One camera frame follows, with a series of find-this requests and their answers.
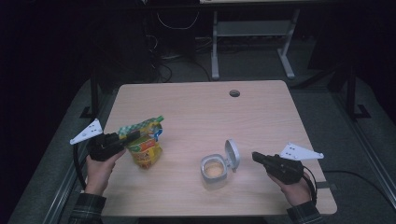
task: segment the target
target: open lid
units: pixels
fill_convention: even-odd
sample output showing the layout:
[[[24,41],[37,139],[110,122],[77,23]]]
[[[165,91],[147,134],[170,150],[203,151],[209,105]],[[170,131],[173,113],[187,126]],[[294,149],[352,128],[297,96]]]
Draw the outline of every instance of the open lid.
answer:
[[[225,153],[227,155],[227,164],[233,169],[233,172],[236,172],[241,158],[239,156],[238,147],[233,139],[228,139],[225,142]]]

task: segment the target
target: colorful bag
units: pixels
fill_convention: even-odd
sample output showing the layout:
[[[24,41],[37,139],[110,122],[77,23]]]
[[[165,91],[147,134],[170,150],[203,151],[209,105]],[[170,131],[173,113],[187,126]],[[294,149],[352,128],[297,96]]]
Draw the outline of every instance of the colorful bag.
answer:
[[[140,138],[126,145],[134,162],[144,169],[148,169],[160,157],[163,149],[158,143],[159,136],[163,132],[161,125],[163,116],[147,119],[141,123],[124,126],[119,129],[119,137],[123,138],[128,133],[140,131]]]

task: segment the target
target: plastic container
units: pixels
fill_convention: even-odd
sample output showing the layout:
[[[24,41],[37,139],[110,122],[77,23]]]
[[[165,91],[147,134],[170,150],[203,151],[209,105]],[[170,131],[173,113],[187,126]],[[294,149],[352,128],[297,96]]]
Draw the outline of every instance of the plastic container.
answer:
[[[201,174],[206,189],[221,189],[226,185],[228,167],[233,172],[239,166],[240,156],[233,139],[225,142],[226,159],[220,154],[212,154],[201,160]]]

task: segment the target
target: hand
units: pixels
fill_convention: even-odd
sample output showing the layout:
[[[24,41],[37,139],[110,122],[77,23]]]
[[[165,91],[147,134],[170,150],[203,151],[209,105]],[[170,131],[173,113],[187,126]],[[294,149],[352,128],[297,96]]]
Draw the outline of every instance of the hand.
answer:
[[[107,188],[108,179],[116,165],[116,160],[125,153],[125,149],[112,156],[107,161],[94,161],[91,156],[87,156],[88,177],[85,193],[103,195]]]
[[[307,173],[304,173],[304,175],[309,179],[309,175]],[[311,201],[311,191],[303,178],[301,178],[298,183],[285,185],[276,177],[270,174],[268,174],[268,176],[280,186],[280,190],[285,194],[285,197],[291,206]]]

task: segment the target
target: shirt cuff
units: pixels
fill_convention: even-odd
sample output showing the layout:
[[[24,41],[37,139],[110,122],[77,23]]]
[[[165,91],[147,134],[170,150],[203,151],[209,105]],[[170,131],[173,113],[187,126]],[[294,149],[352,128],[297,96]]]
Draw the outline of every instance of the shirt cuff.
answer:
[[[88,193],[79,194],[69,222],[73,222],[73,219],[81,223],[84,223],[84,221],[99,221],[105,203],[105,197]]]
[[[312,202],[302,203],[300,205],[293,206],[287,211],[293,223],[324,223],[323,217],[320,215],[318,209]]]

